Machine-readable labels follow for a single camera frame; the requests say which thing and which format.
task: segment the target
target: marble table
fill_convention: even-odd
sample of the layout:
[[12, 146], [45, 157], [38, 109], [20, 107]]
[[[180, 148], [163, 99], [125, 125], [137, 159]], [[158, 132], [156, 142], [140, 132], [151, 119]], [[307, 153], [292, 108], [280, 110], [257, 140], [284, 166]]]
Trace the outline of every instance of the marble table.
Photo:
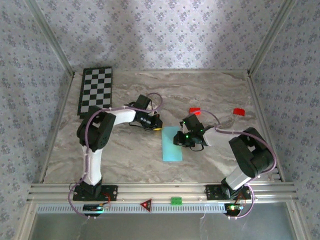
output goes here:
[[[49, 157], [45, 183], [78, 181], [83, 171], [83, 153], [76, 136], [81, 120], [77, 116], [82, 74], [76, 73], [63, 111], [53, 150]], [[190, 107], [214, 113], [230, 130], [254, 127], [259, 130], [248, 83], [231, 74], [219, 72], [115, 72], [112, 106], [135, 101], [139, 94], [157, 92], [163, 97], [160, 118], [164, 126], [178, 126]], [[159, 103], [157, 96], [152, 99]], [[234, 115], [243, 108], [245, 116]], [[202, 113], [206, 126], [215, 123]], [[104, 182], [220, 182], [237, 166], [229, 146], [229, 136], [219, 137], [214, 147], [201, 152], [183, 148], [183, 161], [162, 161], [160, 131], [145, 132], [138, 127], [120, 124], [113, 128], [103, 150], [101, 173]]]

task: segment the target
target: black and white checkerboard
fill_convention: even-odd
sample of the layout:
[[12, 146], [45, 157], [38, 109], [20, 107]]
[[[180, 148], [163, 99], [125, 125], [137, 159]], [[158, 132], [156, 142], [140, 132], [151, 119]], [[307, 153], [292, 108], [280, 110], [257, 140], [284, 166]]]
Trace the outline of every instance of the black and white checkerboard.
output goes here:
[[112, 96], [112, 68], [85, 68], [78, 105], [78, 115], [82, 119], [90, 106], [109, 108]]

